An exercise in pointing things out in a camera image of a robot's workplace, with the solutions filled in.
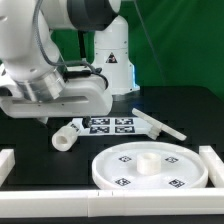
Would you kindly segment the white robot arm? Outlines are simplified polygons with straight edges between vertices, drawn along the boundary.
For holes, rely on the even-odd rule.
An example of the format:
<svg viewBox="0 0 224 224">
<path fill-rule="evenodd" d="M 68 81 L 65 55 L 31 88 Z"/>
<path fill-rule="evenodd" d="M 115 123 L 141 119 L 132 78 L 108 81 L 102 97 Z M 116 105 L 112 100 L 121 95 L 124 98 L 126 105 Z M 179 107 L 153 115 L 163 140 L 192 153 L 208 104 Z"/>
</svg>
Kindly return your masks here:
<svg viewBox="0 0 224 224">
<path fill-rule="evenodd" d="M 137 91 L 124 0 L 0 0 L 0 109 L 13 118 L 107 115 Z M 94 33 L 94 60 L 66 61 L 55 30 Z"/>
</svg>

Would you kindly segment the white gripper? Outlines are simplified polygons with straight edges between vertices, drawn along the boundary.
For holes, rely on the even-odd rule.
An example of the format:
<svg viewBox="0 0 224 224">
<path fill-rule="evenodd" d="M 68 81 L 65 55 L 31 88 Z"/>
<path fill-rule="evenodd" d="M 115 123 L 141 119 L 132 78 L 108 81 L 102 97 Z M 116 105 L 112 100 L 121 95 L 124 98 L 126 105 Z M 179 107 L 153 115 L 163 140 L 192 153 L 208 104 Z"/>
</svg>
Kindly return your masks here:
<svg viewBox="0 0 224 224">
<path fill-rule="evenodd" d="M 32 102 L 22 97 L 0 96 L 0 108 L 13 118 L 37 118 L 47 124 L 48 117 L 85 117 L 83 126 L 90 127 L 90 116 L 105 116 L 112 108 L 113 98 L 104 81 L 91 75 L 70 79 L 57 99 Z"/>
</svg>

